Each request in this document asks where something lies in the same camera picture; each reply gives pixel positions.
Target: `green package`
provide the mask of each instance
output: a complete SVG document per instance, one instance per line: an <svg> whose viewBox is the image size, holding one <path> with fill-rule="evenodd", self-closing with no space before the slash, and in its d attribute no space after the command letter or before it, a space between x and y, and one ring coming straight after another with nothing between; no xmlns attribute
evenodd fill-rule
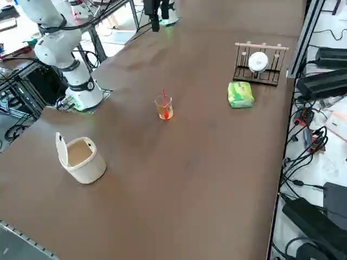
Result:
<svg viewBox="0 0 347 260"><path fill-rule="evenodd" d="M253 107L254 97L248 82L230 82L228 101L232 108Z"/></svg>

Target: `orange liquid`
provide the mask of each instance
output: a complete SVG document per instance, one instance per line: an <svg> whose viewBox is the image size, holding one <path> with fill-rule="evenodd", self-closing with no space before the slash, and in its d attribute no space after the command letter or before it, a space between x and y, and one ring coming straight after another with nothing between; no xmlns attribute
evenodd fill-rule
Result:
<svg viewBox="0 0 347 260"><path fill-rule="evenodd" d="M158 115L163 120L169 120L174 115L174 111L172 110L172 104L168 104L165 108L162 106L157 106Z"/></svg>

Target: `table surface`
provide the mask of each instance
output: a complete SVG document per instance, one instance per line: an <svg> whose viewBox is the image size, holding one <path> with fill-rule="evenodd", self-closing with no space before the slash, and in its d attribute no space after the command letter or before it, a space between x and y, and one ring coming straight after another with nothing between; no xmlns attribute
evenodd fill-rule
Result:
<svg viewBox="0 0 347 260"><path fill-rule="evenodd" d="M178 2L182 19L147 32L94 72L111 96L93 115L46 108L0 156L0 215L62 259L264 259L293 82L252 84L231 109L235 42L281 43L288 65L302 0ZM173 98L162 122L153 99ZM54 135L91 138L107 162L78 184Z"/></svg>

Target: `dish rack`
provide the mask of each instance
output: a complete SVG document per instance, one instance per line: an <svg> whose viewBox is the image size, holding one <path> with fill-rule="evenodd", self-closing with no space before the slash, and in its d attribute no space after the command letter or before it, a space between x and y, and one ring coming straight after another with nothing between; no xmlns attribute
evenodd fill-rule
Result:
<svg viewBox="0 0 347 260"><path fill-rule="evenodd" d="M266 45L266 43L260 45L251 44L251 42L235 43L235 47L237 49L237 57L233 81L248 81L277 86L284 58L289 48L282 47L281 44L270 46ZM253 53L259 51L265 53L268 57L268 66L263 72L252 72L248 67L248 60Z"/></svg>

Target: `robotic arm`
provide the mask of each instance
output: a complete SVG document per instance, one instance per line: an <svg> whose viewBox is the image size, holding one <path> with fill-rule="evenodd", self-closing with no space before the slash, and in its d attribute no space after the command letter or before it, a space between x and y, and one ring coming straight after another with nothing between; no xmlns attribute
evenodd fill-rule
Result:
<svg viewBox="0 0 347 260"><path fill-rule="evenodd" d="M175 0L143 0L143 4L145 15L148 15L152 22L153 31L159 31L159 25L169 27L178 21Z"/></svg>
<svg viewBox="0 0 347 260"><path fill-rule="evenodd" d="M66 95L73 99L77 110L96 106L102 101L101 89L92 79L86 65L72 56L82 32L76 27L71 14L59 13L51 0L18 0L25 14L40 26L44 36L35 46L35 54L43 63L59 68L69 83ZM75 8L82 0L69 0ZM174 0L144 0L145 14L152 21L152 30L159 24L171 26L178 20Z"/></svg>
<svg viewBox="0 0 347 260"><path fill-rule="evenodd" d="M72 56L82 38L82 32L60 30L75 24L67 21L50 0L18 0L25 14L46 34L35 46L35 54L43 63L59 68L69 83L66 94L71 96L77 110L96 106L102 101L101 89L92 79L86 65Z"/></svg>

